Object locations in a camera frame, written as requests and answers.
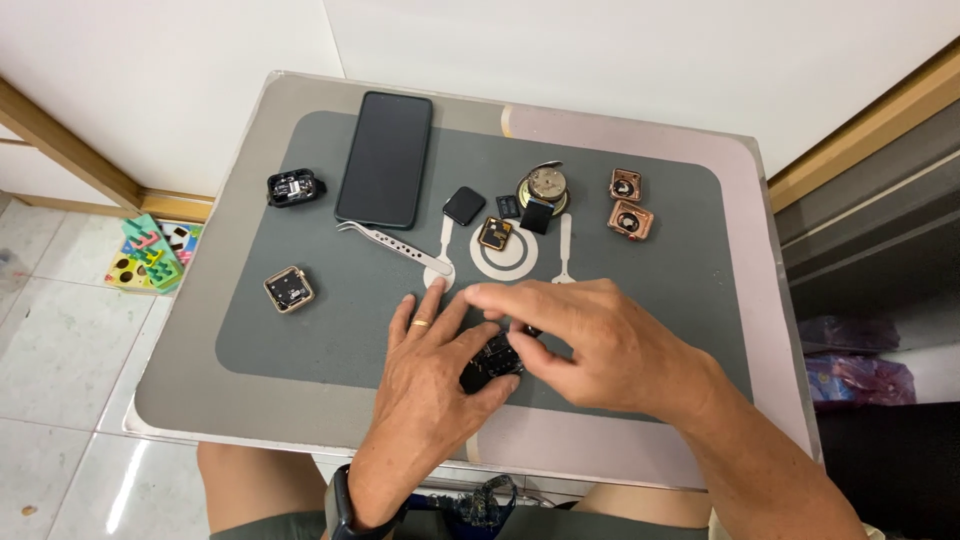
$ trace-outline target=desk mat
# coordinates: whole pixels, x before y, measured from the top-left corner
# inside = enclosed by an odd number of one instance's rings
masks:
[[[332,111],[311,112],[297,124],[277,172],[310,168],[328,192],[298,207],[265,209],[217,336],[216,356],[230,371],[364,388],[379,385],[387,324],[404,294],[422,296],[424,267],[356,231],[335,230],[333,208],[355,124],[356,115]],[[456,280],[444,297],[475,282],[549,282],[561,273],[559,218],[551,221],[546,235],[516,228],[505,254],[477,250],[475,238],[484,216],[497,215],[495,197],[514,193],[527,171],[550,160],[564,162],[561,170],[571,193],[569,276],[577,281],[614,280],[681,339],[713,355],[752,400],[720,184],[705,167],[434,127],[416,225],[411,231],[388,233],[438,255],[444,229],[441,208],[457,188],[468,185],[486,197],[487,205],[469,226],[452,226],[446,254]],[[613,206],[607,187],[616,167],[643,175],[639,204],[655,215],[644,241],[631,242],[607,227]],[[266,179],[264,197],[266,206]],[[317,298],[281,314],[263,281],[291,265],[305,272]],[[482,314],[472,310],[465,326],[481,321]],[[542,339],[551,350],[570,354],[559,339]],[[642,414],[574,406],[529,374],[507,403],[651,420]]]

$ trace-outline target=shorts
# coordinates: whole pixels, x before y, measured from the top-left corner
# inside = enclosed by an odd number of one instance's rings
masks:
[[[322,510],[281,514],[210,535],[210,540],[317,540],[326,530]],[[707,540],[706,528],[675,528],[603,514],[518,506],[496,540]],[[437,510],[411,510],[395,540],[453,540]]]

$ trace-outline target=apple watch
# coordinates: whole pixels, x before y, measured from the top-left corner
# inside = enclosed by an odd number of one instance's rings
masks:
[[[326,533],[330,540],[381,540],[396,524],[403,521],[407,515],[407,502],[404,501],[394,517],[387,523],[370,530],[354,530],[353,503],[350,501],[350,492],[347,488],[347,471],[350,464],[337,469],[330,479],[324,494],[324,510],[326,512]]]

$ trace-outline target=wristwatch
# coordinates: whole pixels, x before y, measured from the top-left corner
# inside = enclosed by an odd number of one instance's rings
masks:
[[[333,473],[330,485],[324,494],[324,510],[326,512],[326,533],[330,540],[381,540],[396,524],[403,521],[407,515],[407,502],[404,501],[394,517],[387,523],[370,530],[354,530],[353,503],[350,501],[350,492],[347,488],[347,471],[350,464],[337,469]]]

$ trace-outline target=white tile floor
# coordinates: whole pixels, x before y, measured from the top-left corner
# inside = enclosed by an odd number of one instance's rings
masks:
[[[119,229],[116,218],[16,201],[0,215],[0,249],[17,254],[31,274],[14,292],[0,283],[0,538],[208,534],[195,443],[121,428],[173,300],[103,286]],[[316,458],[327,478],[344,462]],[[490,476],[449,468],[433,475]],[[557,503],[589,487],[515,480]]]

